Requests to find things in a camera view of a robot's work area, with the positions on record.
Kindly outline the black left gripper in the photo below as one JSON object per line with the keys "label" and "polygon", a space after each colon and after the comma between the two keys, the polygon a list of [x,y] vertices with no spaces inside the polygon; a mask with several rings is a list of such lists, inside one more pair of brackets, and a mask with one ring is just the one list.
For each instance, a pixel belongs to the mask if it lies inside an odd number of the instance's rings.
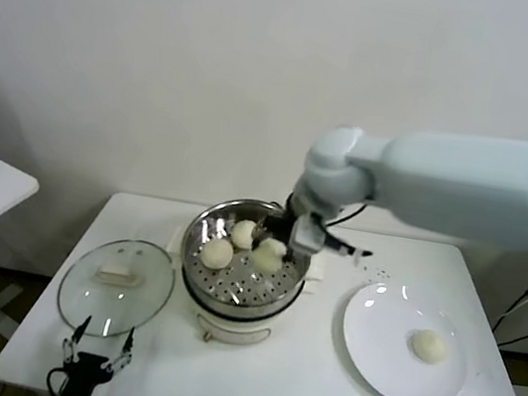
{"label": "black left gripper", "polygon": [[132,349],[135,343],[133,328],[128,332],[118,356],[109,362],[105,356],[93,353],[79,352],[76,356],[76,346],[85,334],[90,321],[91,316],[88,316],[83,323],[74,329],[70,337],[64,339],[63,354],[66,382],[59,396],[91,396],[95,387],[109,381],[110,374],[119,372],[132,361]]}

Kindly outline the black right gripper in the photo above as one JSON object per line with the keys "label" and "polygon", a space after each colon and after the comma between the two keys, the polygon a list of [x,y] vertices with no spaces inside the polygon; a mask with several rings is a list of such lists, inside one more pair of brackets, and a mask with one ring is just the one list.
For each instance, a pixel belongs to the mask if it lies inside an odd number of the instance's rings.
{"label": "black right gripper", "polygon": [[[294,253],[290,247],[289,241],[295,221],[296,219],[288,214],[271,214],[261,217],[255,222],[251,232],[251,249],[256,249],[264,239],[272,238],[273,240],[280,241],[280,243],[286,248],[286,252],[283,255],[283,261],[285,263],[292,261]],[[356,248],[347,242],[343,242],[343,240],[330,236],[325,238],[324,246],[338,254],[360,258],[370,257],[373,254],[373,252],[368,249]]]}

